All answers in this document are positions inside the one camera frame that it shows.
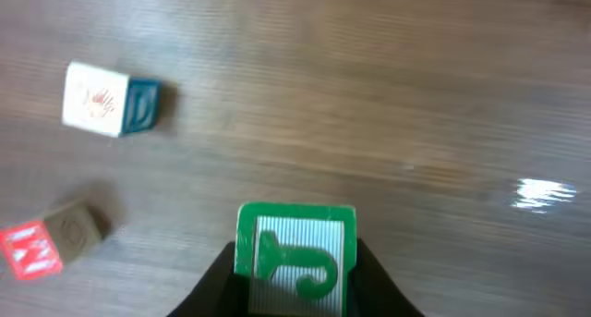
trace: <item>green and white block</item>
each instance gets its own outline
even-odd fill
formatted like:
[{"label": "green and white block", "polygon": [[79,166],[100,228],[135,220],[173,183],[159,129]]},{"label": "green and white block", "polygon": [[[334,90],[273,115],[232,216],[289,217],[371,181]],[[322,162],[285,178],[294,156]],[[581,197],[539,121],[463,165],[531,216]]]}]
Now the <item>green and white block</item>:
[{"label": "green and white block", "polygon": [[235,272],[250,278],[251,314],[345,316],[355,263],[353,207],[252,202],[240,211]]}]

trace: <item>wood grain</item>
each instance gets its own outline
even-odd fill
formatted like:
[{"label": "wood grain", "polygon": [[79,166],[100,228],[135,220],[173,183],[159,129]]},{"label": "wood grain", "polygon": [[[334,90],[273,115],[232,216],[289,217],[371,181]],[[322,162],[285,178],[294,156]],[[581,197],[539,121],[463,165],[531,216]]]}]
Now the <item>wood grain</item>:
[{"label": "wood grain", "polygon": [[[591,311],[591,0],[0,0],[0,220],[115,234],[2,316],[163,316],[244,201],[348,203],[428,316]],[[77,59],[165,80],[157,128],[60,125]],[[576,188],[546,213],[519,179]]]}]

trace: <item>red drawing on block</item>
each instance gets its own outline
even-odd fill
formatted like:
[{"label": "red drawing on block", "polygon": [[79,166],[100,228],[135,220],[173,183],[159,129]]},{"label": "red drawing on block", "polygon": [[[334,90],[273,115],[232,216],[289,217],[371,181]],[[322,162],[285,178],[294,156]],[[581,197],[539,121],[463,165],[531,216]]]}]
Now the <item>red drawing on block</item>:
[{"label": "red drawing on block", "polygon": [[62,261],[43,221],[0,231],[0,248],[18,280],[31,280],[62,271]]}]

